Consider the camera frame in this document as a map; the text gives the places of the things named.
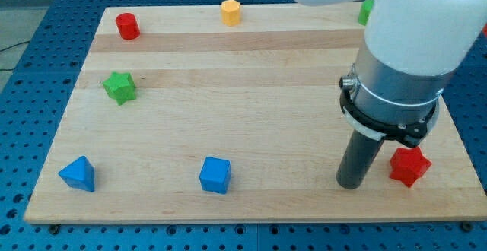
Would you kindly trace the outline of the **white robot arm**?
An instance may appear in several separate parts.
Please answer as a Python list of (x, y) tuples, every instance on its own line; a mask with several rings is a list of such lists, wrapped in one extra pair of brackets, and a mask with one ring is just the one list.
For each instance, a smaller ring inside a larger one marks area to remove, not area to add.
[[(295, 0), (309, 6), (355, 0)], [(486, 0), (374, 0), (340, 105), (352, 145), (417, 146), (439, 100), (486, 23)]]

